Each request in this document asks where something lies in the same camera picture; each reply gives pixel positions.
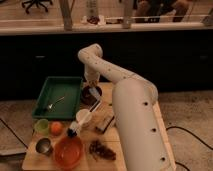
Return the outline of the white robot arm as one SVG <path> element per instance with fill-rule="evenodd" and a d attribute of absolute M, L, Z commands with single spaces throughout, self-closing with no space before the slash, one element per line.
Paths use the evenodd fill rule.
<path fill-rule="evenodd" d="M 158 91 L 140 75 L 102 58 L 100 45 L 78 52 L 89 84 L 102 75 L 114 84 L 112 107 L 127 171 L 173 171 L 153 106 Z"/>

